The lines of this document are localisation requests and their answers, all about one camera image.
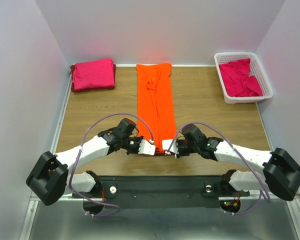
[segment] wooden table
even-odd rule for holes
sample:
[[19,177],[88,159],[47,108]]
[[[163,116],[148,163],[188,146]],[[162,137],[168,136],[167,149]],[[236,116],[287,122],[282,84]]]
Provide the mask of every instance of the wooden table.
[[[115,89],[70,94],[56,152],[78,146],[87,128],[98,119],[117,112],[137,114],[137,72],[135,67],[118,67]],[[233,144],[269,150],[255,104],[226,104],[215,67],[173,67],[171,84],[176,127],[201,121],[220,130]],[[118,125],[124,116],[114,116],[95,126],[90,140],[102,130]],[[218,135],[200,126],[206,136]],[[174,156],[126,155],[125,150],[98,158],[79,168],[97,175],[213,175],[245,168],[207,160],[198,154]]]

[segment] white basket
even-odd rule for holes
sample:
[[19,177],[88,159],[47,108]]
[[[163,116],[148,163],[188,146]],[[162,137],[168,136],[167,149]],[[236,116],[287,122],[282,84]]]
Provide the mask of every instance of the white basket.
[[[250,62],[250,73],[249,76],[254,75],[256,79],[258,80],[260,87],[262,89],[263,96],[245,96],[245,97],[234,97],[234,96],[229,96],[227,94],[226,88],[224,81],[221,76],[220,64],[226,64],[231,61],[237,61],[240,59],[251,59]],[[271,86],[269,84],[269,80],[266,76],[265,71],[261,67],[260,61],[257,57],[256,54],[253,52],[222,52],[222,53],[217,53],[214,55],[214,60],[215,60],[215,65],[216,69],[218,71],[219,79],[220,79],[220,84],[222,87],[222,92],[223,92],[223,97],[224,101],[227,104],[247,104],[247,103],[257,103],[263,99],[270,99],[272,98],[273,91],[271,89]]]

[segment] wall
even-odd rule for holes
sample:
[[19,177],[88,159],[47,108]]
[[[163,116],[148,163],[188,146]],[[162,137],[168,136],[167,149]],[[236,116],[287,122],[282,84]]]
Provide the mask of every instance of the wall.
[[259,104],[266,132],[300,164],[300,0],[286,0],[257,55],[274,89]]
[[19,239],[26,178],[50,148],[67,65],[34,0],[0,0],[0,240]]
[[285,0],[36,0],[69,64],[215,64],[255,52]]

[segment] orange cloth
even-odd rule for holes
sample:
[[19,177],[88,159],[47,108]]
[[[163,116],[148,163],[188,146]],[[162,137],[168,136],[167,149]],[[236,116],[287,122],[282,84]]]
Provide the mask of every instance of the orange cloth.
[[[174,103],[170,73],[171,64],[136,65],[138,75],[137,114],[151,128],[156,153],[164,153],[162,140],[173,139],[176,134]],[[139,135],[151,138],[146,126],[138,121]]]

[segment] folded red cloth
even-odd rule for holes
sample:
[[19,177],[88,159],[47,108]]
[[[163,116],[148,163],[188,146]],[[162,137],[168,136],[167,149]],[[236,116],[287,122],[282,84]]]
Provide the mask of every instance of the folded red cloth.
[[75,93],[115,88],[116,65],[111,58],[80,62],[71,66],[72,86]]
[[226,93],[230,97],[263,96],[255,76],[249,76],[250,58],[230,61],[219,65]]

